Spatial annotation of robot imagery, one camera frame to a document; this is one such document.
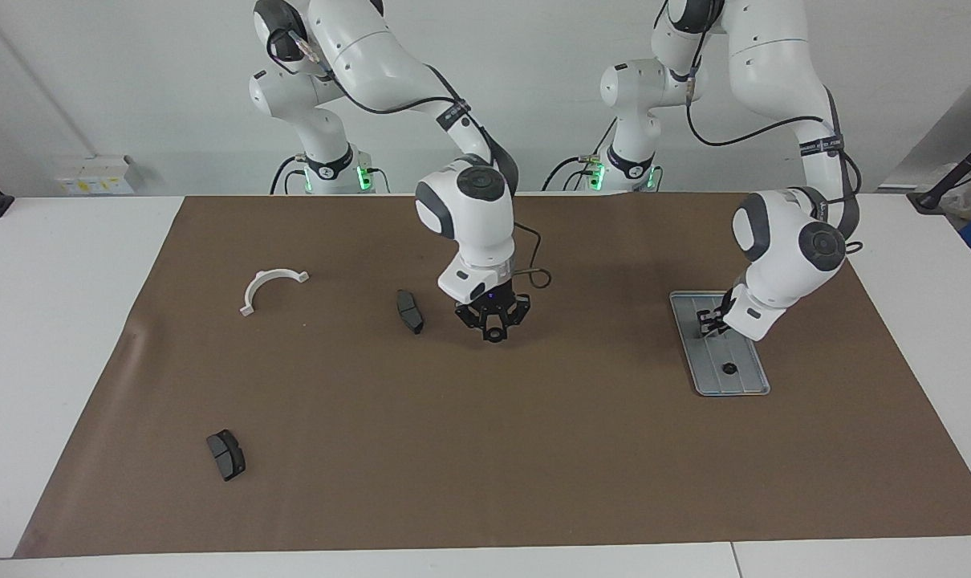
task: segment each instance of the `white semicircular bracket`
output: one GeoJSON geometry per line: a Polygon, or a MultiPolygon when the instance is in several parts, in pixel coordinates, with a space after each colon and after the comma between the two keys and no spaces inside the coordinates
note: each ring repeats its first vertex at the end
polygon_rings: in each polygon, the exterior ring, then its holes
{"type": "Polygon", "coordinates": [[[254,314],[254,293],[257,293],[258,289],[261,289],[261,285],[268,283],[271,279],[293,279],[296,283],[303,283],[309,278],[306,271],[296,273],[296,271],[288,270],[288,268],[258,271],[258,274],[254,276],[254,281],[251,281],[250,285],[246,287],[246,293],[243,294],[243,307],[240,308],[239,312],[243,314],[243,317],[254,314]]]}

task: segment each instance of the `black clamp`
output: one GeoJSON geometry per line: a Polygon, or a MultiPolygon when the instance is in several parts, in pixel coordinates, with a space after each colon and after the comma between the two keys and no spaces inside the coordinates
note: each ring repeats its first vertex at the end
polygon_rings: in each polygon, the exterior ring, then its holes
{"type": "Polygon", "coordinates": [[[444,131],[449,131],[450,127],[453,127],[461,117],[470,112],[471,105],[468,104],[468,101],[459,99],[446,109],[444,113],[440,114],[435,121],[438,122],[439,127],[442,127],[444,131]]]}
{"type": "Polygon", "coordinates": [[[810,141],[800,144],[800,157],[809,157],[811,154],[820,153],[841,153],[845,148],[845,141],[842,135],[825,136],[823,139],[810,141]]]}
{"type": "Polygon", "coordinates": [[[324,181],[334,181],[354,161],[354,149],[347,146],[347,153],[332,162],[318,162],[307,157],[307,165],[318,178],[324,181]]]}
{"type": "Polygon", "coordinates": [[[527,295],[515,295],[514,281],[508,281],[482,293],[466,306],[457,306],[457,317],[470,329],[481,329],[482,339],[491,344],[506,340],[507,328],[521,325],[525,315],[532,308],[532,299],[527,295]],[[499,325],[490,327],[490,318],[499,319],[499,325]]]}

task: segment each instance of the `white plastic part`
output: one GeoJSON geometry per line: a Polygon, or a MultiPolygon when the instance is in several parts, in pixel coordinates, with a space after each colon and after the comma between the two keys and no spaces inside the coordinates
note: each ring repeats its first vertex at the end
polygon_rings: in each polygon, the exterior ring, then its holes
{"type": "Polygon", "coordinates": [[[483,291],[488,291],[506,283],[501,279],[510,279],[512,260],[506,261],[501,267],[478,268],[468,267],[460,255],[453,257],[446,271],[439,275],[439,289],[458,303],[466,304],[474,301],[483,291]]]}
{"type": "MultiPolygon", "coordinates": [[[[453,219],[453,240],[460,245],[464,263],[468,267],[502,268],[514,256],[514,200],[506,184],[503,197],[496,201],[483,201],[462,193],[457,179],[471,167],[470,162],[459,158],[445,169],[427,175],[420,183],[435,191],[449,211],[453,219]]],[[[424,209],[419,210],[419,216],[430,230],[441,228],[438,216],[428,218],[424,209]]]]}
{"type": "Polygon", "coordinates": [[[688,6],[687,0],[672,0],[668,3],[668,15],[673,21],[680,21],[681,16],[685,15],[685,8],[688,6]]]}
{"type": "Polygon", "coordinates": [[[794,306],[827,283],[839,268],[821,271],[803,255],[798,242],[800,231],[815,219],[796,200],[794,191],[762,190],[754,194],[764,197],[771,242],[767,252],[746,271],[746,286],[753,297],[768,306],[794,306]]]}
{"type": "Polygon", "coordinates": [[[303,143],[303,152],[322,162],[335,161],[347,153],[343,121],[331,110],[318,108],[342,95],[334,84],[306,74],[288,76],[273,70],[250,78],[254,106],[291,124],[303,143]]]}
{"type": "Polygon", "coordinates": [[[745,210],[735,211],[735,216],[732,217],[732,233],[735,233],[735,242],[738,242],[739,249],[749,251],[753,248],[756,241],[753,237],[753,227],[750,226],[750,217],[746,215],[745,210]]]}
{"type": "Polygon", "coordinates": [[[277,268],[277,270],[272,271],[258,271],[258,274],[254,276],[254,281],[247,285],[246,292],[243,294],[243,307],[240,308],[239,312],[243,314],[243,317],[250,317],[254,314],[254,293],[261,289],[261,285],[268,283],[271,279],[293,279],[296,283],[303,283],[310,278],[306,271],[302,273],[296,273],[296,271],[288,270],[288,268],[277,268]]]}
{"type": "MultiPolygon", "coordinates": [[[[681,3],[681,11],[685,10],[685,3],[681,3]]],[[[675,29],[672,19],[668,18],[673,12],[660,16],[653,35],[650,37],[650,48],[653,55],[666,67],[674,70],[679,76],[685,76],[692,68],[692,58],[699,45],[699,34],[689,34],[675,29]]]]}

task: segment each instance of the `white wall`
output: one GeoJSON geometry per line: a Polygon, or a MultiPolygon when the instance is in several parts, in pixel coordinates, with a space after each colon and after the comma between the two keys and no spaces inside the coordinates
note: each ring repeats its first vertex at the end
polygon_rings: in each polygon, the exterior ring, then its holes
{"type": "MultiPolygon", "coordinates": [[[[247,80],[270,66],[251,25],[252,0],[0,0],[0,30],[31,73],[102,154],[128,154],[145,193],[264,193],[295,135],[250,105],[247,80]]],[[[610,120],[599,76],[650,55],[654,0],[387,0],[402,43],[444,71],[540,186],[560,158],[587,153],[610,120]]],[[[815,65],[839,101],[850,153],[880,183],[971,82],[971,0],[807,3],[815,65]]],[[[712,138],[764,120],[732,101],[724,38],[710,45],[712,89],[696,121],[712,138]]],[[[0,184],[52,193],[49,157],[82,148],[0,63],[0,184]]],[[[394,189],[453,157],[434,122],[329,105],[394,189]]],[[[681,109],[660,114],[665,188],[752,190],[798,184],[790,131],[731,149],[702,147],[681,109]]]]}
{"type": "Polygon", "coordinates": [[[888,177],[889,184],[928,183],[934,169],[962,161],[971,151],[971,85],[932,131],[888,177]]]}

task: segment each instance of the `green indicator light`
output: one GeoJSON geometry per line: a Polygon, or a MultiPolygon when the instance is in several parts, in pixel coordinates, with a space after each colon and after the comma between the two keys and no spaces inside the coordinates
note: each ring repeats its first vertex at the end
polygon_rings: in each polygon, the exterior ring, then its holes
{"type": "Polygon", "coordinates": [[[357,178],[360,179],[360,189],[368,190],[372,187],[372,179],[368,176],[368,169],[357,165],[357,178]]]}
{"type": "Polygon", "coordinates": [[[599,168],[593,169],[592,179],[589,179],[589,187],[592,190],[600,190],[603,188],[603,175],[607,174],[607,167],[604,165],[599,165],[599,168]]]}

